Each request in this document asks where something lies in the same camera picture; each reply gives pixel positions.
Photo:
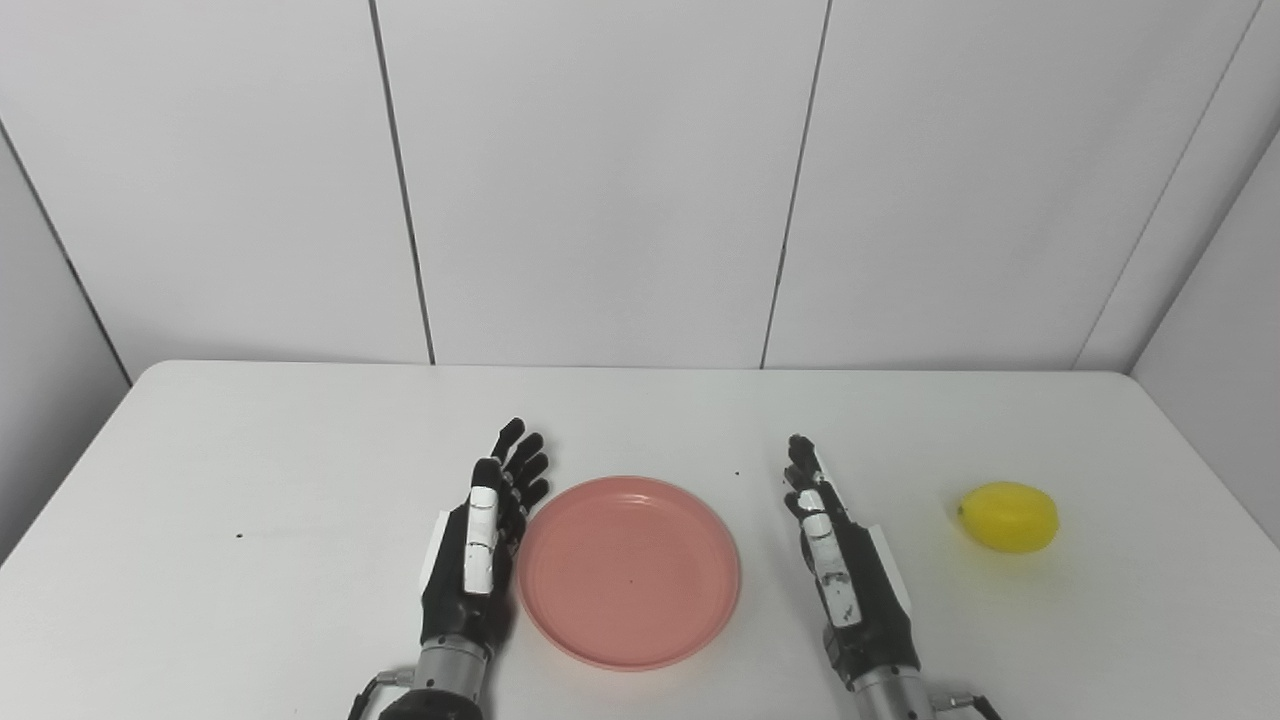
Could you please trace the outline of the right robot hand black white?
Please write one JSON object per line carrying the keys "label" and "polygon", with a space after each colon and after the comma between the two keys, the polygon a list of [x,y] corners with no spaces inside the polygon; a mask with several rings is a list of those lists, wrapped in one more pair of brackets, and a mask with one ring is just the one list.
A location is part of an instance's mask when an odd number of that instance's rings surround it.
{"label": "right robot hand black white", "polygon": [[919,670],[908,610],[870,528],[854,521],[805,436],[788,438],[786,509],[800,527],[803,559],[826,612],[824,647],[841,682],[877,669]]}

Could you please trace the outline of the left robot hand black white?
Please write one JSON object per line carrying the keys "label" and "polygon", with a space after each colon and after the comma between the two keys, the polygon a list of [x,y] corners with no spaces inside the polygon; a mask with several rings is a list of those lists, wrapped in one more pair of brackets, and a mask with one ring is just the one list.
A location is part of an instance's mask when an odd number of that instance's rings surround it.
{"label": "left robot hand black white", "polygon": [[434,537],[421,593],[422,644],[461,638],[493,656],[513,624],[515,560],[529,516],[550,491],[545,439],[521,418],[499,432],[474,466],[466,498]]}

